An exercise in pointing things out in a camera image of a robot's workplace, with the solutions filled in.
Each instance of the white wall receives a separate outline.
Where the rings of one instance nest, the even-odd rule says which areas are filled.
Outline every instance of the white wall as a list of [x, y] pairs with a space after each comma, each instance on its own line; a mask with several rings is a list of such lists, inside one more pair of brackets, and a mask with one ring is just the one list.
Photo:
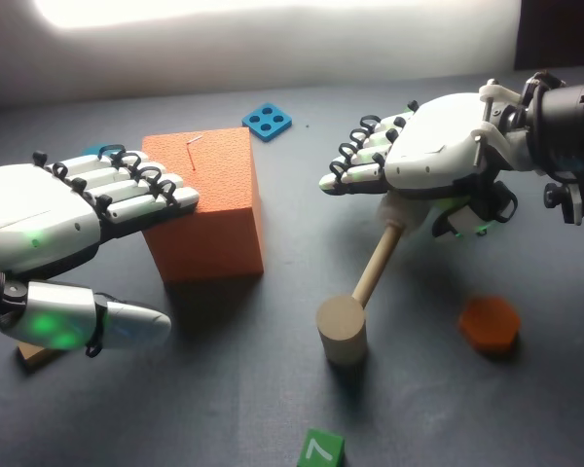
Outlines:
[[0, 0], [0, 107], [509, 70], [520, 5], [394, 0], [69, 30], [31, 0]]

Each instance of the orange block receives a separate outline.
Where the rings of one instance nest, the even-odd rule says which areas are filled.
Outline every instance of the orange block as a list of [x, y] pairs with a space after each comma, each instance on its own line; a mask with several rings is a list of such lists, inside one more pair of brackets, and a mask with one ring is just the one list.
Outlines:
[[508, 352], [517, 338], [521, 319], [513, 306], [500, 297], [478, 297], [469, 301], [458, 327], [478, 351]]
[[200, 194], [194, 214], [143, 233], [164, 282], [264, 272], [260, 193], [248, 128], [147, 136], [143, 152]]

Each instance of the dark object in background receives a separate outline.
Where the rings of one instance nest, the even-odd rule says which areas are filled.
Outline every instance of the dark object in background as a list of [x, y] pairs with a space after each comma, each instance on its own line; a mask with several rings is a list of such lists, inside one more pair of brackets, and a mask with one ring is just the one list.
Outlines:
[[584, 65], [584, 0], [522, 0], [515, 69]]

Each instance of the wooden hammer handle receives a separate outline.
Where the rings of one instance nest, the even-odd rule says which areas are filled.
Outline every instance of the wooden hammer handle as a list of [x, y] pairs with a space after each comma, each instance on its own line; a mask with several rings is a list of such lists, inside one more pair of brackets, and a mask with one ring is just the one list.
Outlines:
[[364, 308], [368, 304], [370, 296], [381, 278], [381, 274], [383, 274], [383, 269], [385, 269], [391, 253], [398, 244], [400, 235], [402, 235], [402, 229], [400, 227], [387, 224], [385, 232], [377, 248], [374, 250], [368, 266], [366, 266], [363, 274], [361, 274], [361, 278], [354, 288], [354, 292], [352, 292], [352, 297], [360, 302]]

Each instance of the wooden cylinder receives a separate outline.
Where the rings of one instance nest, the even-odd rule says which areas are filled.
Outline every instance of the wooden cylinder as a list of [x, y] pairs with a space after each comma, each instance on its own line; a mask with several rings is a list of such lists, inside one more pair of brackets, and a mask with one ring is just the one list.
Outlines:
[[352, 296], [360, 302], [361, 306], [364, 308], [368, 304], [370, 296], [372, 296], [372, 292], [374, 292], [374, 289], [381, 278], [381, 274], [383, 274], [383, 270], [387, 265], [387, 261], [389, 261], [393, 249], [398, 244], [401, 234], [402, 229], [400, 227], [393, 224], [387, 224], [385, 232], [383, 233], [377, 248], [374, 250], [372, 258], [370, 258], [370, 261], [368, 262], [368, 266], [366, 266], [363, 274], [361, 274], [361, 278], [359, 279], [359, 282], [357, 282], [357, 286], [354, 288]]
[[324, 353], [339, 366], [353, 365], [366, 354], [366, 313], [350, 295], [324, 302], [315, 316]]

